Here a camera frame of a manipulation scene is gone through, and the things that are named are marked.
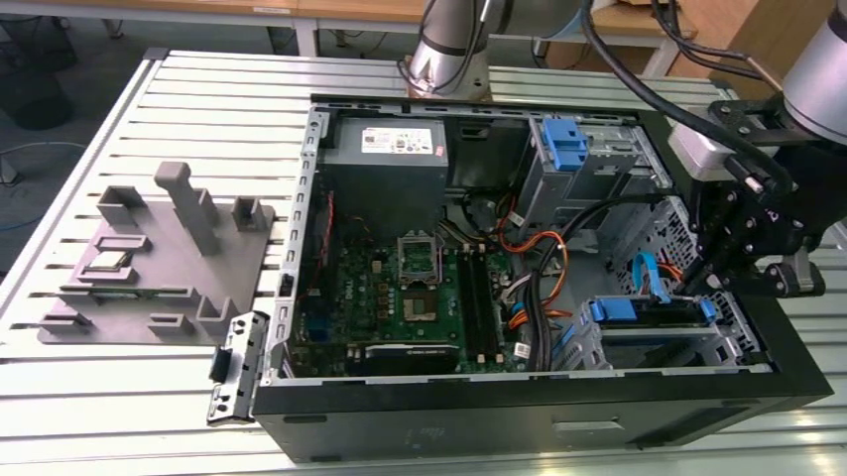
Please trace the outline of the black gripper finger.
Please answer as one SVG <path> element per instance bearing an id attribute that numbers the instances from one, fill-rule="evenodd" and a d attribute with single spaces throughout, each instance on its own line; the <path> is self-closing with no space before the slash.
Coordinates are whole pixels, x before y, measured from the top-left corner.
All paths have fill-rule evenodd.
<path id="1" fill-rule="evenodd" d="M 729 235 L 725 227 L 739 206 L 739 195 L 732 185 L 700 185 L 696 191 L 689 228 L 696 235 L 697 257 L 683 274 L 683 296 L 704 294 L 711 289 L 708 277 L 727 263 Z"/>
<path id="2" fill-rule="evenodd" d="M 755 266 L 711 272 L 707 284 L 737 295 L 771 298 L 811 298 L 824 295 L 824 279 L 808 252 L 799 250 L 763 270 Z"/>

